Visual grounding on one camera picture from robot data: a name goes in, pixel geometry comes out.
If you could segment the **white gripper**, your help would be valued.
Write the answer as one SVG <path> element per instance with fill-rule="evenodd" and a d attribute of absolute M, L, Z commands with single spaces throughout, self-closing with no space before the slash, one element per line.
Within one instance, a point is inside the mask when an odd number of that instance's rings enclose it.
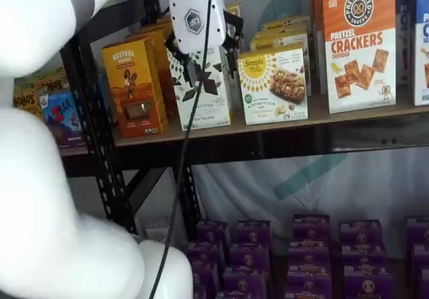
<path fill-rule="evenodd" d="M 243 18 L 228 12 L 224 0 L 169 0 L 169 8 L 174 30 L 165 41 L 169 89 L 186 82 L 196 91 L 196 68 L 189 54 L 217 46 L 221 46 L 231 78 L 236 78 Z"/>

